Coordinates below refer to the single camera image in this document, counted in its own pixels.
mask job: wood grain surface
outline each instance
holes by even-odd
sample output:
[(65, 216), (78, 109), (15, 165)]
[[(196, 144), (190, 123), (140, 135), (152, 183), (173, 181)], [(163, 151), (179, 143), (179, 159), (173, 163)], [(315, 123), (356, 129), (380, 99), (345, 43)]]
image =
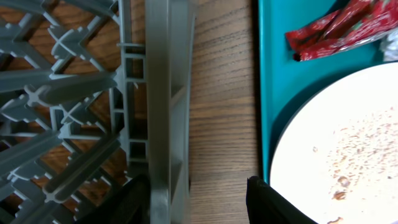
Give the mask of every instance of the wood grain surface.
[[(144, 0), (132, 1), (132, 39), (145, 43)], [(246, 210), (246, 180), (258, 175), (259, 127), (255, 98), (258, 86), (252, 0), (197, 0), (197, 20), (192, 62), (192, 94), (190, 105), (190, 178), (192, 223), (249, 223)], [(86, 26), (93, 18), (89, 12), (61, 3), (53, 10), (61, 23), (76, 29)], [(8, 22), (18, 22), (23, 14), (0, 8), (0, 15)], [(51, 63), (51, 49), (55, 41), (49, 35), (50, 24), (43, 21), (29, 42)], [(109, 21), (88, 43), (88, 50), (108, 70), (120, 64), (119, 27)], [(23, 59), (10, 58), (2, 70), (29, 69)], [(86, 74), (96, 69), (89, 62), (74, 59), (65, 73)], [(141, 88), (138, 97), (144, 97)], [(109, 123), (107, 94), (91, 106), (91, 110)], [(93, 142), (77, 141), (88, 149)], [(57, 172), (65, 168), (69, 152), (58, 147), (42, 157)], [(104, 166), (120, 183), (125, 181), (122, 151)], [(36, 180), (43, 186), (48, 180)], [(104, 183), (84, 185), (80, 191), (94, 203), (100, 203), (108, 190)], [(69, 209), (73, 201), (65, 204)]]
[(192, 223), (249, 223), (246, 180), (259, 170), (251, 2), (198, 0), (190, 105)]

